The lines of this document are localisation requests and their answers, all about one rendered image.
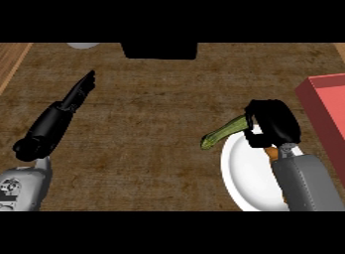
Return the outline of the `red cardboard box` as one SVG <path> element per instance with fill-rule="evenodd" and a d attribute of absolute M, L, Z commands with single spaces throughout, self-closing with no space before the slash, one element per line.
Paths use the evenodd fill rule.
<path fill-rule="evenodd" d="M 294 94 L 345 189 L 345 73 L 309 76 Z"/>

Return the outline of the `black appliance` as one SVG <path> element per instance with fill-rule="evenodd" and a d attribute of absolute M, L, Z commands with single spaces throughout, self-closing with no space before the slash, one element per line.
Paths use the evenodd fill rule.
<path fill-rule="evenodd" d="M 193 60 L 197 54 L 196 43 L 120 44 L 123 55 L 129 59 Z"/>

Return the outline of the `pale grey round object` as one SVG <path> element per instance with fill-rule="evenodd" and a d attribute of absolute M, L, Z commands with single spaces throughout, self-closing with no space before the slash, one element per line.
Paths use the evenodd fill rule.
<path fill-rule="evenodd" d="M 67 45 L 77 50 L 89 49 L 98 45 L 98 43 L 67 43 Z"/>

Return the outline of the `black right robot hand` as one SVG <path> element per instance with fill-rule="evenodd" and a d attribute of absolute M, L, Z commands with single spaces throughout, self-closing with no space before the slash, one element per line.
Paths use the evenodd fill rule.
<path fill-rule="evenodd" d="M 252 148 L 280 147 L 300 142 L 300 130 L 286 104 L 277 99 L 252 100 L 246 106 L 244 130 Z"/>

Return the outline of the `white plate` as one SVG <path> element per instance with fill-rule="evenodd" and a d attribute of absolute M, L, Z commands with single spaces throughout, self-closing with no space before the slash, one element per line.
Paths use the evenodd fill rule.
<path fill-rule="evenodd" d="M 262 148 L 250 147 L 243 132 L 225 140 L 221 173 L 230 197 L 241 211 L 287 211 L 268 155 Z"/>

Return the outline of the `green and orange squash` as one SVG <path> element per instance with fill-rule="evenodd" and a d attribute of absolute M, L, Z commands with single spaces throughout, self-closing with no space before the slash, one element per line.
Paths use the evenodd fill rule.
<path fill-rule="evenodd" d="M 244 130 L 249 128 L 246 122 L 246 116 L 241 115 L 235 117 L 222 127 L 219 127 L 215 131 L 206 134 L 200 140 L 200 149 L 209 150 L 215 144 L 238 132 L 244 133 Z M 266 147 L 262 148 L 265 154 L 268 155 L 268 163 L 274 162 L 277 159 L 277 148 Z"/>

